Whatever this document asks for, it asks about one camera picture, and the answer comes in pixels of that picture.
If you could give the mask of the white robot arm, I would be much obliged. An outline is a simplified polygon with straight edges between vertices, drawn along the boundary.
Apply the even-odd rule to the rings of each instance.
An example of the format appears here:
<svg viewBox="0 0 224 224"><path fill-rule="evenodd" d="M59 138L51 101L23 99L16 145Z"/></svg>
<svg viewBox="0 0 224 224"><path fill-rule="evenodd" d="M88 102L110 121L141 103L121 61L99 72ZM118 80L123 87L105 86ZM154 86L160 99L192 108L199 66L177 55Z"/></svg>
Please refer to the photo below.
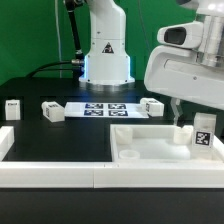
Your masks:
<svg viewBox="0 0 224 224"><path fill-rule="evenodd" d="M125 51L126 15L114 0L85 0L90 10L91 48L80 82L96 89L132 84ZM150 54L147 90L224 110L224 0L176 0L196 18L161 28Z"/></svg>

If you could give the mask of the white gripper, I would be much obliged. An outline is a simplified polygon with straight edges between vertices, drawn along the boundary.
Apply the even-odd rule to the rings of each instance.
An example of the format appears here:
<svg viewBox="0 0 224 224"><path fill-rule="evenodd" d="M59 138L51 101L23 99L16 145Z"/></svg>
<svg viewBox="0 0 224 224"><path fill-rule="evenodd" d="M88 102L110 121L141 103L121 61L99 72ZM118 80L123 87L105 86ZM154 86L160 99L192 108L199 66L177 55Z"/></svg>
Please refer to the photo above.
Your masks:
<svg viewBox="0 0 224 224"><path fill-rule="evenodd" d="M149 58L144 84L173 97L174 124L183 114L181 100L224 110L224 21L204 20L168 26Z"/></svg>

